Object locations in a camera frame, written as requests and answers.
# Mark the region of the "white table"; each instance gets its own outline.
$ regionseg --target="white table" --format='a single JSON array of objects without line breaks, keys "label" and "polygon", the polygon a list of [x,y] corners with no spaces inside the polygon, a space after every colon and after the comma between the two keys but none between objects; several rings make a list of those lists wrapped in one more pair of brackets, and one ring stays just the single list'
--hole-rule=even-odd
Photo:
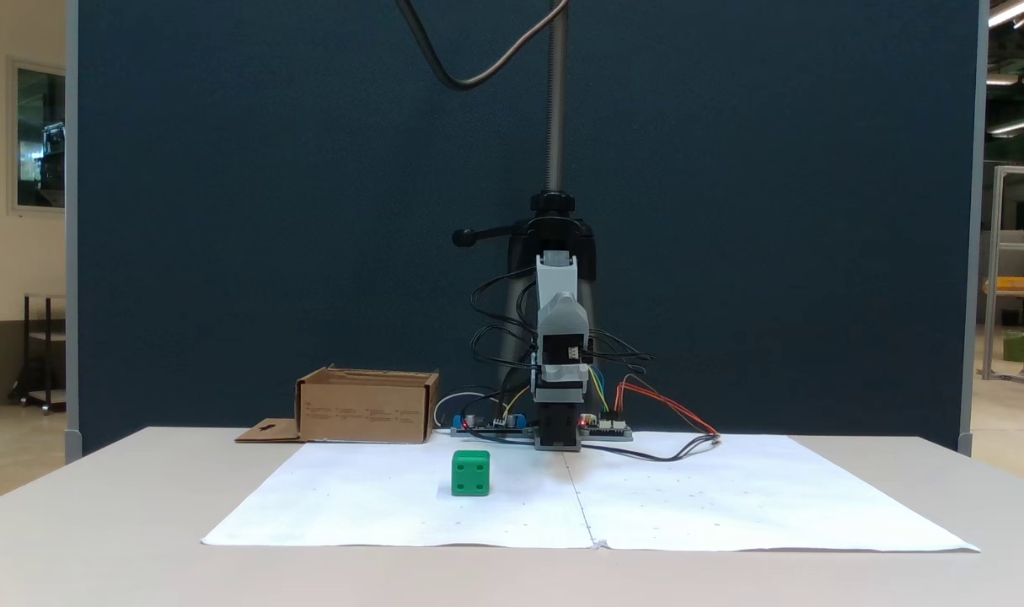
[{"label": "white table", "polygon": [[919,438],[797,437],[982,554],[203,546],[299,448],[240,432],[146,429],[3,495],[0,607],[1024,605],[1024,480]]}]

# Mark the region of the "floor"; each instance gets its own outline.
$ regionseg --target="floor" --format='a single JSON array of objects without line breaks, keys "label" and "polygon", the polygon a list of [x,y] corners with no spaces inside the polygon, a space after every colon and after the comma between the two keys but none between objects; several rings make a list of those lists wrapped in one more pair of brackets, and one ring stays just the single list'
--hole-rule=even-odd
[{"label": "floor", "polygon": [[[1001,332],[994,339],[993,368],[1017,373],[1020,362],[1002,361]],[[983,364],[983,331],[975,365]],[[66,414],[43,416],[38,407],[0,406],[0,494],[39,479],[65,464]],[[973,381],[973,457],[1024,479],[1024,384]]]},{"label": "floor", "polygon": [[[1002,361],[1002,330],[994,338],[996,373],[1020,373],[1021,362]],[[977,333],[975,368],[983,368],[983,328]],[[973,458],[1024,479],[1024,384],[973,380]]]},{"label": "floor", "polygon": [[65,464],[66,414],[39,407],[0,406],[0,494]]}]

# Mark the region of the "cardboard box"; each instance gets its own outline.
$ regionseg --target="cardboard box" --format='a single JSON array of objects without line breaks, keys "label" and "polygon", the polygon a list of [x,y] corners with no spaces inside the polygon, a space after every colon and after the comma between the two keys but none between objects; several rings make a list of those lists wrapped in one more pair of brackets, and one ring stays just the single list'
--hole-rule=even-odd
[{"label": "cardboard box", "polygon": [[438,373],[319,368],[295,384],[295,419],[266,419],[238,442],[425,442]]}]

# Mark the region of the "blue panel wall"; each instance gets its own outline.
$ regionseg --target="blue panel wall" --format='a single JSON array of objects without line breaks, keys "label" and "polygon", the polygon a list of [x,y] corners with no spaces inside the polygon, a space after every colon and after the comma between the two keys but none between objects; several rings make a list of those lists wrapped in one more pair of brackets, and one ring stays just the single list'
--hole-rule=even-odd
[{"label": "blue panel wall", "polygon": [[[977,1],[572,5],[566,187],[651,383],[722,431],[954,446]],[[546,3],[418,8],[465,76]],[[289,416],[327,362],[492,380],[503,246],[450,233],[542,186],[543,40],[473,93],[392,0],[84,0],[79,51],[85,450]]]}]

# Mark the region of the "yellow wire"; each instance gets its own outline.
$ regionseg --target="yellow wire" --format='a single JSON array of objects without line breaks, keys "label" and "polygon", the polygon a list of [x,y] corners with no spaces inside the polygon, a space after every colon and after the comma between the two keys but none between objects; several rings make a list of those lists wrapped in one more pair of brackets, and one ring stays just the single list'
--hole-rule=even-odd
[{"label": "yellow wire", "polygon": [[522,390],[520,390],[519,393],[515,395],[514,399],[512,399],[512,402],[509,402],[507,404],[507,407],[504,407],[504,419],[508,419],[508,411],[512,410],[512,404],[514,404],[516,402],[516,400],[519,399],[519,396],[522,396],[522,395],[526,394],[526,390],[529,390],[529,389],[530,389],[530,386],[528,385],[526,388],[523,388]]},{"label": "yellow wire", "polygon": [[601,391],[601,383],[598,381],[598,374],[593,370],[593,367],[588,367],[590,370],[590,378],[593,380],[593,387],[598,389],[598,396],[601,396],[601,410],[608,410],[608,402],[605,400],[605,393]]}]

